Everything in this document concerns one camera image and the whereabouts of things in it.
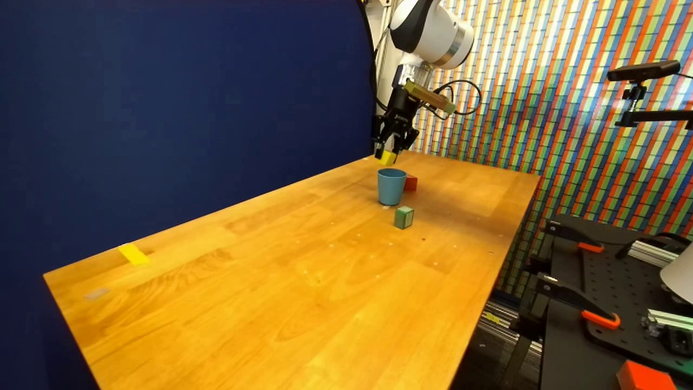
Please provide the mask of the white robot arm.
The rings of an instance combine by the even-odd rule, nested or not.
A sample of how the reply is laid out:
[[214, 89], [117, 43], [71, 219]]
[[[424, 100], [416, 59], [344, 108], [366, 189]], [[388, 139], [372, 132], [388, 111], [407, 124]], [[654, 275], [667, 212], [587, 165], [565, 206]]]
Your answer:
[[418, 139], [414, 117], [420, 108], [444, 117], [459, 115], [457, 104], [442, 87], [431, 89], [433, 69], [459, 67], [474, 48], [472, 28], [450, 15], [440, 0], [359, 0], [366, 22], [375, 28], [375, 65], [383, 69], [383, 46], [401, 52], [392, 69], [390, 98], [379, 102], [375, 117], [372, 154], [383, 165], [394, 165], [403, 150]]

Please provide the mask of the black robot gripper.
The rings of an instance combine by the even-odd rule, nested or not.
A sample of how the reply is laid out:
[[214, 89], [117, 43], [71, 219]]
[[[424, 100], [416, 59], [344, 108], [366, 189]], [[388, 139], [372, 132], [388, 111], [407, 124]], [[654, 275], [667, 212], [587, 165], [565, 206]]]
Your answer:
[[392, 89], [385, 113], [381, 117], [379, 134], [375, 137], [375, 158], [381, 158], [385, 139], [390, 137], [396, 137], [394, 154], [409, 150], [409, 145], [418, 137], [418, 130], [411, 126], [418, 108], [420, 104], [403, 87]]

